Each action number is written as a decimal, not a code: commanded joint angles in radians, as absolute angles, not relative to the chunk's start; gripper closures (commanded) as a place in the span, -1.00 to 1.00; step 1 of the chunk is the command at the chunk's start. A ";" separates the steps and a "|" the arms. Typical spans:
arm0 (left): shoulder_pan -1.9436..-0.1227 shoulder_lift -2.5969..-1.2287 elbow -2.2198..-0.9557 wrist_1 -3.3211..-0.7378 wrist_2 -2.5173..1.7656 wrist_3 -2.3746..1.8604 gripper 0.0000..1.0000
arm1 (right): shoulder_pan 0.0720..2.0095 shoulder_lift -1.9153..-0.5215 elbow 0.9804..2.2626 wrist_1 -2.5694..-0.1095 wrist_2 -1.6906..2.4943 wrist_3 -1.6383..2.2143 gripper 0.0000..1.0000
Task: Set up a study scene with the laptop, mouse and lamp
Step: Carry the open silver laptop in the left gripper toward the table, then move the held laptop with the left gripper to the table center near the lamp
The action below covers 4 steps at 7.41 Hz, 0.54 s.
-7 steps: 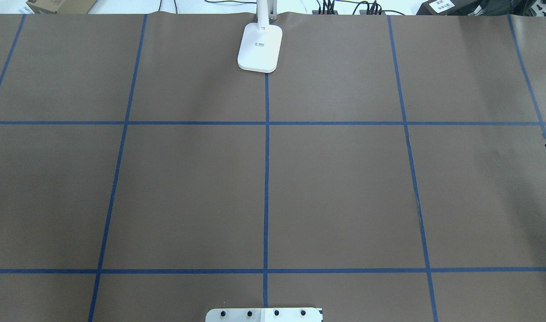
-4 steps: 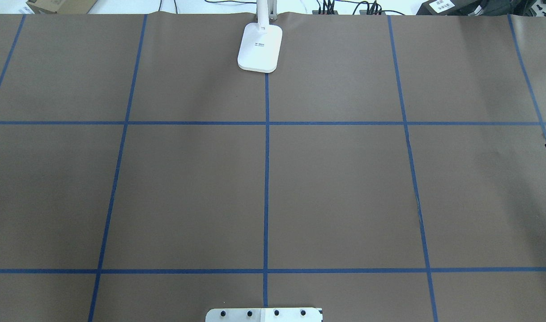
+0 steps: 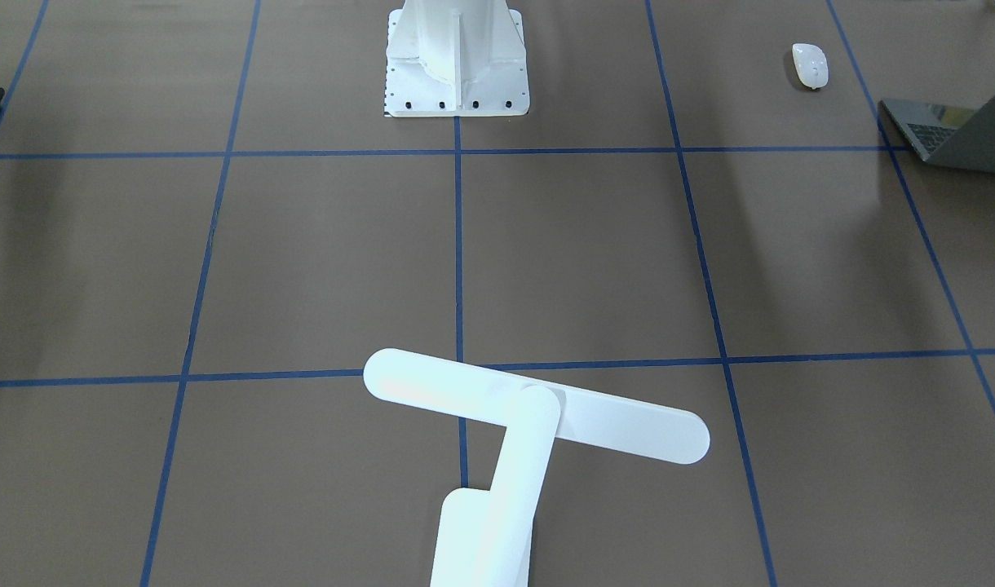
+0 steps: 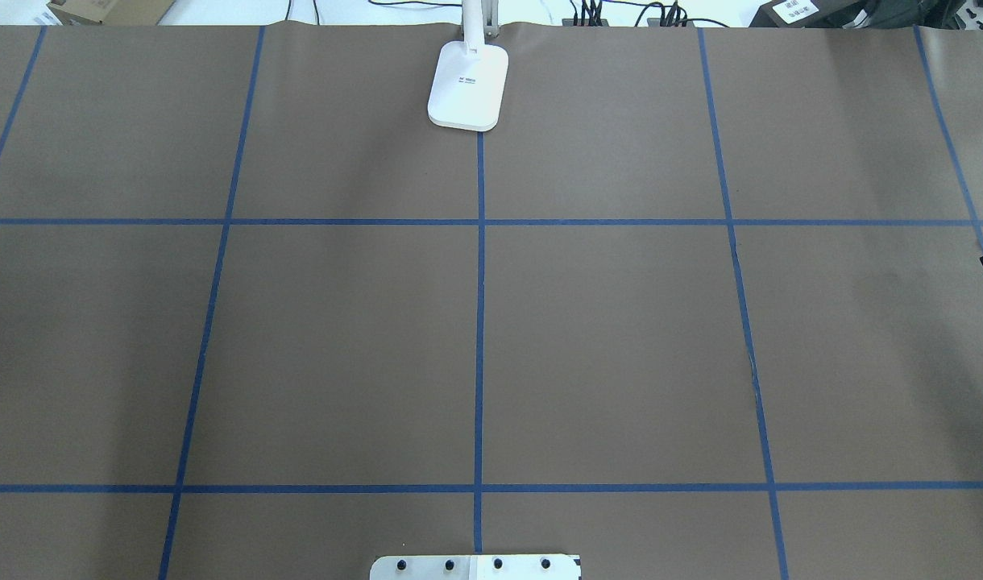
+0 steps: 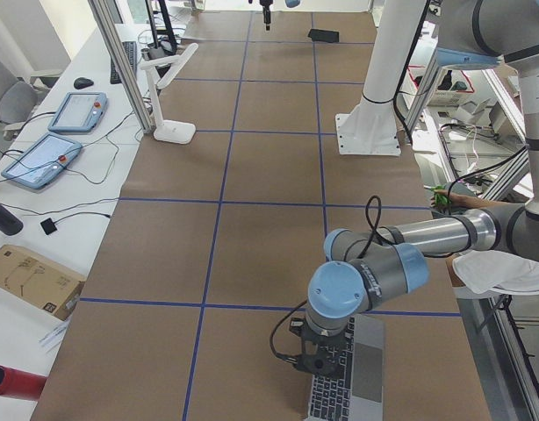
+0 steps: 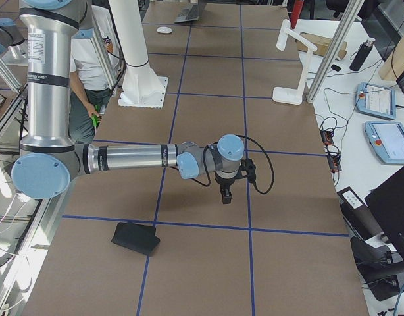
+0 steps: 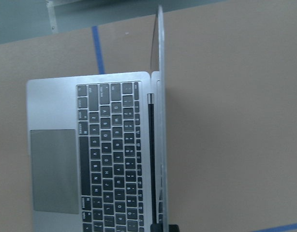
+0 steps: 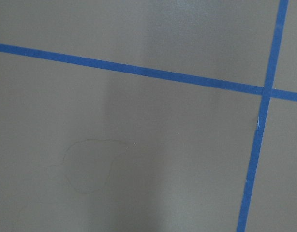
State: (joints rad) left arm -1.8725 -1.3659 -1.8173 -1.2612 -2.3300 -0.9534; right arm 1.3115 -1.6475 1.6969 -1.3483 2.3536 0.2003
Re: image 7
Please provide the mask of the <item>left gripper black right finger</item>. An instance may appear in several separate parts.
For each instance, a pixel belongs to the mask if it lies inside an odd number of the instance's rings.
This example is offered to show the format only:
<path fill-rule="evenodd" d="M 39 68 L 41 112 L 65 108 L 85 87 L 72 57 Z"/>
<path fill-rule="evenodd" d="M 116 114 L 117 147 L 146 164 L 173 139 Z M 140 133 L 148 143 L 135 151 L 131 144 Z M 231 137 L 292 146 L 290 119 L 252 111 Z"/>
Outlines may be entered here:
<path fill-rule="evenodd" d="M 177 224 L 169 224 L 168 231 L 169 232 L 179 232 L 179 226 Z"/>

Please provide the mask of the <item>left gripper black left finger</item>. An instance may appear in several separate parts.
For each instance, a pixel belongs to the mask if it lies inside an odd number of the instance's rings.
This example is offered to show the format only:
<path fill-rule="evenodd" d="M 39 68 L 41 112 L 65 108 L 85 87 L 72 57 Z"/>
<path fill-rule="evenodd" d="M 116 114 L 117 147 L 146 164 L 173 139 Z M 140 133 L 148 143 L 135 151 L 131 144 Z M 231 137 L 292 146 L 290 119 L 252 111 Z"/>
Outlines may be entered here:
<path fill-rule="evenodd" d="M 161 232 L 161 224 L 160 223 L 152 223 L 150 225 L 151 232 Z"/>

